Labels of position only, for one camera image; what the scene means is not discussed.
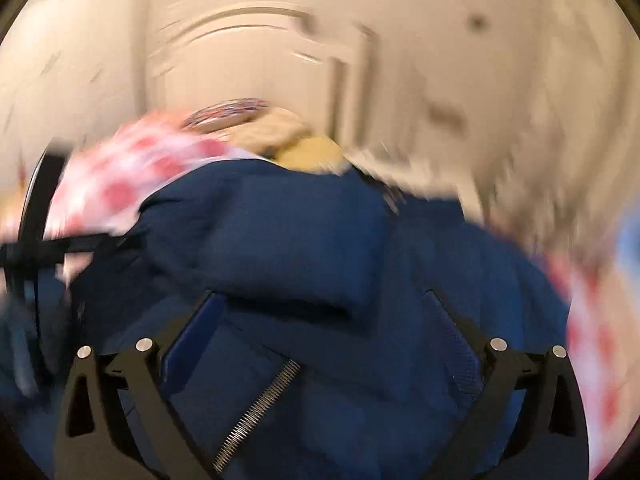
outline metal pin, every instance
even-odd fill
[[[146,352],[154,345],[154,342],[148,337],[143,337],[136,343],[136,350],[138,352]]]
[[[556,357],[559,357],[561,359],[564,359],[566,357],[566,350],[564,349],[563,346],[556,345],[551,349],[551,351],[554,353]]]
[[[507,349],[507,342],[504,339],[500,339],[499,337],[494,337],[489,342],[491,348],[493,348],[497,352],[504,352]]]
[[[76,352],[76,355],[81,359],[87,359],[91,355],[91,347],[90,346],[81,346]]]

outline pink and white fabric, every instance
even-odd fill
[[[149,115],[93,148],[74,152],[51,202],[45,238],[126,232],[142,201],[172,180],[210,162],[256,158],[175,123],[162,114]],[[15,239],[20,214],[16,208],[2,220],[2,240]]]
[[[568,354],[589,433],[590,479],[618,452],[640,416],[640,324],[615,263],[591,272],[549,255],[546,274],[570,301]]]

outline gray blue cloth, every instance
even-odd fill
[[[456,202],[407,198],[394,215],[355,172],[209,164],[149,198],[134,230],[143,249],[97,258],[74,283],[82,343],[130,346],[204,290],[227,294],[170,398],[211,460],[287,358],[305,367],[226,479],[420,478],[482,389],[477,357],[429,290],[512,348],[564,344],[568,307],[519,250],[466,223]],[[123,402],[145,461],[161,470]],[[479,472],[499,459],[521,403],[514,394]],[[50,467],[41,446],[30,451]]]

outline zipper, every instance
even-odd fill
[[[282,370],[271,381],[271,384],[262,392],[260,397],[244,412],[240,421],[231,430],[225,441],[222,443],[213,467],[218,473],[228,465],[231,457],[242,442],[255,429],[262,420],[268,409],[280,398],[291,384],[291,381],[300,373],[302,367],[293,360],[288,360]]]

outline yellow cloth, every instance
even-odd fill
[[[329,137],[306,137],[276,152],[273,161],[283,168],[307,173],[334,172],[344,162],[342,149]]]

